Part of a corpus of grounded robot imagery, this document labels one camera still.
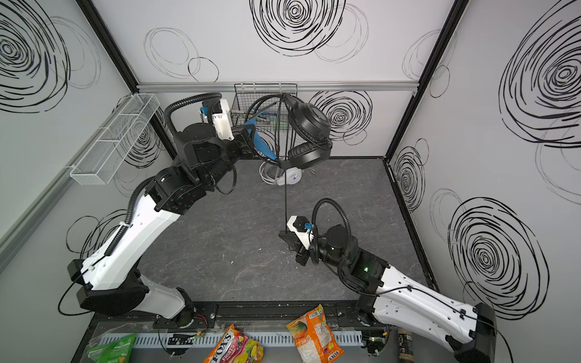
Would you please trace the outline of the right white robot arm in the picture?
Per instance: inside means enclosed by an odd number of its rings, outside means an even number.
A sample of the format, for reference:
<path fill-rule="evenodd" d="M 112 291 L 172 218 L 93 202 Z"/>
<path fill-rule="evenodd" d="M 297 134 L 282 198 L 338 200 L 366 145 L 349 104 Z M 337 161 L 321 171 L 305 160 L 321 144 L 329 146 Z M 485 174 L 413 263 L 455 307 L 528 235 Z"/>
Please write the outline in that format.
<path fill-rule="evenodd" d="M 310 217 L 291 216 L 278 233 L 297 261 L 322 263 L 356 293 L 356 311 L 368 326 L 402 328 L 446 348 L 458 362 L 493 362 L 502 336 L 494 309 L 473 306 L 431 290 L 388 261 L 364 250 L 350 221 L 331 198 L 322 198 Z"/>

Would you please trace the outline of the aluminium wall rail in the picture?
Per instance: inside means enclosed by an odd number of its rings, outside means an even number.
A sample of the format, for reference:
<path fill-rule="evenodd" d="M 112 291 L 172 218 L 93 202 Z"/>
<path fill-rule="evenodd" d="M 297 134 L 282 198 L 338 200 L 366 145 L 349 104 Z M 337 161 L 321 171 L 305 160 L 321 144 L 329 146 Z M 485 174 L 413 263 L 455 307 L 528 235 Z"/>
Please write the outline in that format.
<path fill-rule="evenodd" d="M 61 168 L 42 193 L 32 202 L 17 221 L 1 237 L 1 273 L 11 264 L 32 234 L 42 224 L 46 216 L 54 209 L 60 199 L 71 187 L 70 171 L 80 162 L 97 141 L 98 136 L 112 123 L 113 115 L 129 103 L 133 94 L 123 96 L 116 107 L 92 134 L 90 139 L 74 154 L 72 159 Z"/>
<path fill-rule="evenodd" d="M 140 83 L 140 92 L 186 93 L 186 92 L 327 92 L 327 91 L 371 91 L 415 92 L 416 81 L 302 81 L 291 82 L 216 82 L 216 83 Z"/>

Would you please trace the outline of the dark can at base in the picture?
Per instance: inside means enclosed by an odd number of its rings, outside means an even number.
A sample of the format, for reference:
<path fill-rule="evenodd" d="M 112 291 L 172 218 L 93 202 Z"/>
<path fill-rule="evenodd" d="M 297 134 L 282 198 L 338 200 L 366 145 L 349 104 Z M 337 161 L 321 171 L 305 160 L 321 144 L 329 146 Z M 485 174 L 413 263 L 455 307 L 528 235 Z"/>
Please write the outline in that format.
<path fill-rule="evenodd" d="M 402 363 L 414 363 L 412 333 L 404 328 L 398 328 L 398 357 Z"/>

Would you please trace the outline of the Fox's candy bag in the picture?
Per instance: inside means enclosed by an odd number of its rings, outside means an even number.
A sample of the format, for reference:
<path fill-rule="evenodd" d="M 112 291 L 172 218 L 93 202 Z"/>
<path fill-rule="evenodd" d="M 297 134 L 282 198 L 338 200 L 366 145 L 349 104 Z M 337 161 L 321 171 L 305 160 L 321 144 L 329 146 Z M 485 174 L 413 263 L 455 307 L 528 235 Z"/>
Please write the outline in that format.
<path fill-rule="evenodd" d="M 230 325 L 204 363 L 254 363 L 263 359 L 261 344 Z"/>

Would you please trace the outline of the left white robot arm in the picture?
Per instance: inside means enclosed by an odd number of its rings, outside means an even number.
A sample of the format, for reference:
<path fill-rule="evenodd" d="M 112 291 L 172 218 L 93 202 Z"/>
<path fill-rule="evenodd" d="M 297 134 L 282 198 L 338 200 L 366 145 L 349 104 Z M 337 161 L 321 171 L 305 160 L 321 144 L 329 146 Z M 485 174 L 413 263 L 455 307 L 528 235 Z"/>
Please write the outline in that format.
<path fill-rule="evenodd" d="M 193 318 L 192 301 L 181 288 L 169 288 L 138 270 L 142 255 L 161 233 L 252 151 L 252 129 L 231 126 L 228 102 L 219 92 L 172 103 L 163 119 L 177 156 L 172 165 L 143 180 L 133 191 L 125 219 L 92 255 L 73 260 L 68 272 L 78 284 L 84 312 L 121 316 L 146 312 L 167 320 Z"/>

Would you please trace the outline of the black corner frame post left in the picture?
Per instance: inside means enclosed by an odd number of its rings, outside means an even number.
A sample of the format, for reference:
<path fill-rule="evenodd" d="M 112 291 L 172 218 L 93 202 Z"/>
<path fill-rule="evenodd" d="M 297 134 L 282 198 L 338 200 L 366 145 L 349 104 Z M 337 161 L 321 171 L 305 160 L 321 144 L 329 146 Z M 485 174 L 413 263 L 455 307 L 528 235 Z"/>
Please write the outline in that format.
<path fill-rule="evenodd" d="M 139 93 L 139 81 L 135 77 L 133 71 L 130 69 L 129 64 L 127 63 L 125 57 L 122 55 L 120 48 L 113 39 L 113 36 L 107 28 L 93 1 L 76 0 L 75 3 L 77 3 L 81 12 L 83 12 L 84 17 L 93 29 L 95 35 L 98 37 L 100 43 L 103 45 L 104 50 L 107 52 L 110 60 L 112 61 L 113 65 L 117 69 L 119 75 L 123 79 L 130 92 Z M 171 142 L 165 128 L 163 127 L 161 119 L 158 116 L 153 116 L 150 124 L 152 125 L 152 128 L 154 129 L 157 137 L 161 140 L 161 143 L 165 147 L 169 157 L 174 160 L 176 157 L 176 149 Z"/>

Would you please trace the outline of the aluminium wall rail back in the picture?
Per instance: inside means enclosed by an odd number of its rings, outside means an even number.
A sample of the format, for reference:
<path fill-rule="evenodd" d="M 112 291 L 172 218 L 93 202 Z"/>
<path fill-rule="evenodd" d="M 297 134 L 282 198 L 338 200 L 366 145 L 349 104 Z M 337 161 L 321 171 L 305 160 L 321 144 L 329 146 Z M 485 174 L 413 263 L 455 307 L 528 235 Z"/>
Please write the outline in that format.
<path fill-rule="evenodd" d="M 216 83 L 140 83 L 140 92 L 186 93 L 186 92 L 327 92 L 327 91 L 371 91 L 415 92 L 416 81 L 302 81 L 291 82 L 216 82 Z"/>

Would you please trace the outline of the orange snack bag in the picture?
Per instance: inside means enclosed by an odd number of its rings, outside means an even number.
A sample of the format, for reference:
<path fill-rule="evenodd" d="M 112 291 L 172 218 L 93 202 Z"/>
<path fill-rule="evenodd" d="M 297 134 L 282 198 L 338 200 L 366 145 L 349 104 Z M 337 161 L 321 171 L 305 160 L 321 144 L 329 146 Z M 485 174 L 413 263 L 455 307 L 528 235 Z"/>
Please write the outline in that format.
<path fill-rule="evenodd" d="M 335 362 L 344 350 L 329 328 L 322 304 L 286 325 L 304 363 Z"/>

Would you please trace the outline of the clear plastic wall shelf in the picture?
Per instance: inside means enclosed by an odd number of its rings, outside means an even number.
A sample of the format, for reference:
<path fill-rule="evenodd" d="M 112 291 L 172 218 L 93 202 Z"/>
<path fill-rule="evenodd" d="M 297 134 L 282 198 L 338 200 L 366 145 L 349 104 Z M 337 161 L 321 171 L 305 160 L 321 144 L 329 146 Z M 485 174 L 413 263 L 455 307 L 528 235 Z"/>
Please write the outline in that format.
<path fill-rule="evenodd" d="M 154 94 L 124 98 L 74 164 L 70 177 L 80 185 L 106 185 L 125 163 L 137 169 L 151 166 L 161 152 L 160 139 L 150 124 L 159 110 Z"/>

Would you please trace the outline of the white gaming headset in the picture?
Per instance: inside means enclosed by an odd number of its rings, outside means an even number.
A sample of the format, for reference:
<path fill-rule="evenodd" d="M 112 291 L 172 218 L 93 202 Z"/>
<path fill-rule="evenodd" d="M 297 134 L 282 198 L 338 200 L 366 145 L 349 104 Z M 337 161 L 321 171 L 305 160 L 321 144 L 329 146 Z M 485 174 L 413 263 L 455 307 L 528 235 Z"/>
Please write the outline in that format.
<path fill-rule="evenodd" d="M 263 162 L 259 167 L 260 178 L 268 185 L 295 185 L 302 179 L 303 171 L 296 167 L 283 170 L 272 164 Z"/>

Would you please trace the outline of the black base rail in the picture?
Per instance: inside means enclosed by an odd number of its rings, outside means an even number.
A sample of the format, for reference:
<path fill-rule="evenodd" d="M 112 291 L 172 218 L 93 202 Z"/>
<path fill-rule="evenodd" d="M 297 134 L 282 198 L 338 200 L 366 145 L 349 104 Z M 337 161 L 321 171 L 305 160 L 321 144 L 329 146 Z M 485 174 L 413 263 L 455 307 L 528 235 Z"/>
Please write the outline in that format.
<path fill-rule="evenodd" d="M 333 328 L 369 328 L 376 324 L 358 312 L 355 300 L 327 301 L 243 301 L 243 302 L 196 302 L 193 310 L 184 318 L 166 319 L 159 314 L 146 313 L 156 328 L 216 328 L 226 323 L 243 325 L 254 322 L 282 322 L 287 324 L 304 313 L 322 306 L 327 322 Z"/>

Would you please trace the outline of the black corner frame post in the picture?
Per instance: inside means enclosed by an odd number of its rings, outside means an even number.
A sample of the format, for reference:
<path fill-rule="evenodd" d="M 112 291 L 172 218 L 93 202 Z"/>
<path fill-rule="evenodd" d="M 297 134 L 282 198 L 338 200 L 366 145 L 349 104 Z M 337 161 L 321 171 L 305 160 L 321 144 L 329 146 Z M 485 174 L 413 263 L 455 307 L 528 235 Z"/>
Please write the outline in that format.
<path fill-rule="evenodd" d="M 396 149 L 399 146 L 399 143 L 402 141 L 402 138 L 405 135 L 405 131 L 408 129 L 408 126 L 411 123 L 412 118 L 415 115 L 415 112 L 418 109 L 426 90 L 428 89 L 429 83 L 432 79 L 432 76 L 436 72 L 438 64 L 443 59 L 444 52 L 446 51 L 450 40 L 452 39 L 452 35 L 455 33 L 456 28 L 458 27 L 458 24 L 460 23 L 461 18 L 464 15 L 466 8 L 468 7 L 468 4 L 468 0 L 456 0 L 452 4 L 451 10 L 446 18 L 445 23 L 443 24 L 443 28 L 440 30 L 440 35 L 435 42 L 427 64 L 425 65 L 422 75 L 419 78 L 419 86 L 417 91 L 410 98 L 410 101 L 406 106 L 405 112 L 402 115 L 402 119 L 399 122 L 393 139 L 390 142 L 390 146 L 387 149 L 387 153 L 384 156 L 385 163 L 390 163 L 390 161 L 394 158 Z"/>
<path fill-rule="evenodd" d="M 81 12 L 83 12 L 84 17 L 93 29 L 95 35 L 98 37 L 100 43 L 103 45 L 104 50 L 107 52 L 110 60 L 112 61 L 113 65 L 117 69 L 119 75 L 123 79 L 130 92 L 139 93 L 139 81 L 135 77 L 133 71 L 130 69 L 129 64 L 127 63 L 125 57 L 122 55 L 120 48 L 113 39 L 113 36 L 107 28 L 93 1 L 76 0 L 75 3 L 77 3 Z M 150 124 L 152 125 L 152 128 L 154 129 L 157 137 L 161 140 L 161 143 L 165 147 L 169 157 L 174 160 L 176 157 L 176 149 L 171 142 L 165 128 L 163 127 L 161 119 L 158 116 L 153 116 Z"/>

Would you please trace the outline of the green items in basket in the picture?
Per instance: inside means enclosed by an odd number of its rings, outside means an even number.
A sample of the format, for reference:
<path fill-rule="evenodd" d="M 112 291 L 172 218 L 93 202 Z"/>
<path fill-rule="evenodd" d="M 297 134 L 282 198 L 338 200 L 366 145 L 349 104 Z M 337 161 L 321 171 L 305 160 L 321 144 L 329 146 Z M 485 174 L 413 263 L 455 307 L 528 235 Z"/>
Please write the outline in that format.
<path fill-rule="evenodd" d="M 264 111 L 257 116 L 252 115 L 248 122 L 253 123 L 256 129 L 261 132 L 287 132 L 291 129 L 285 112 L 278 114 L 275 111 Z"/>

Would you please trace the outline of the aluminium wall rail left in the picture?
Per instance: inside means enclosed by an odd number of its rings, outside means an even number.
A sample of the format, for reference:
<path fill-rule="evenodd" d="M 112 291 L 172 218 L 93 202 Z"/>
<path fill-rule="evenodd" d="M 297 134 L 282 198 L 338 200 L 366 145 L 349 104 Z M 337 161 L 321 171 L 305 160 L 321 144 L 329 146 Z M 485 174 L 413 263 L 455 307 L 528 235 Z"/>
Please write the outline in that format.
<path fill-rule="evenodd" d="M 98 136 L 112 123 L 113 115 L 129 103 L 133 94 L 123 96 L 116 107 L 92 134 L 90 139 L 74 154 L 72 159 L 61 168 L 42 193 L 32 202 L 17 221 L 1 237 L 1 273 L 11 264 L 32 234 L 42 224 L 46 216 L 54 209 L 60 199 L 71 187 L 70 171 L 80 162 L 97 141 Z"/>

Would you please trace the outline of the black blue gaming headset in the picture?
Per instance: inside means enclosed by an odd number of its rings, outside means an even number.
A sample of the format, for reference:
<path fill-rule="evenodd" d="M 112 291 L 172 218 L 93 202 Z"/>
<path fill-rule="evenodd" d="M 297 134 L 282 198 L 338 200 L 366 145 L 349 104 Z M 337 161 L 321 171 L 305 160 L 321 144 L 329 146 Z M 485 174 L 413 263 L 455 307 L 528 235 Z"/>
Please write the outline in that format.
<path fill-rule="evenodd" d="M 288 122 L 291 130 L 287 132 L 285 141 L 287 150 L 280 154 L 278 136 L 275 132 L 273 147 L 263 140 L 253 123 L 246 121 L 244 126 L 253 131 L 254 146 L 258 157 L 264 162 L 283 170 L 293 167 L 308 169 L 331 157 L 333 141 L 331 140 L 331 121 L 314 104 L 302 101 L 291 94 L 281 94 L 288 110 Z"/>

